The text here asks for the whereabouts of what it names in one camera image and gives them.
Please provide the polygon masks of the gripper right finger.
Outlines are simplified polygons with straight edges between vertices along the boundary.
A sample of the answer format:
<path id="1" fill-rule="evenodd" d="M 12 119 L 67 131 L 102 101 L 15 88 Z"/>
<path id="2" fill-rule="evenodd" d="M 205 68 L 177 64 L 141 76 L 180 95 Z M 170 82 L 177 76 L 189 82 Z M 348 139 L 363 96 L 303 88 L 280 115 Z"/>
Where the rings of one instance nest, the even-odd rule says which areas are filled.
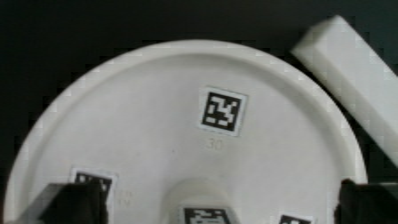
<path id="1" fill-rule="evenodd" d="M 398 224 L 398 183 L 340 181 L 333 224 Z"/>

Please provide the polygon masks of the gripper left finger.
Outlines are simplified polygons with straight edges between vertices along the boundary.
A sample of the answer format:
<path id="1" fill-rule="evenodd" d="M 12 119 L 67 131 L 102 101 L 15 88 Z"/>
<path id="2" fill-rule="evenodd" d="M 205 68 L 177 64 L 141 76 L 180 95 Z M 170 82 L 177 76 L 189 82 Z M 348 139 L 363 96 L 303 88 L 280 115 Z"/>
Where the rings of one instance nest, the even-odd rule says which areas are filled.
<path id="1" fill-rule="evenodd" d="M 10 224 L 108 224 L 99 183 L 51 183 Z"/>

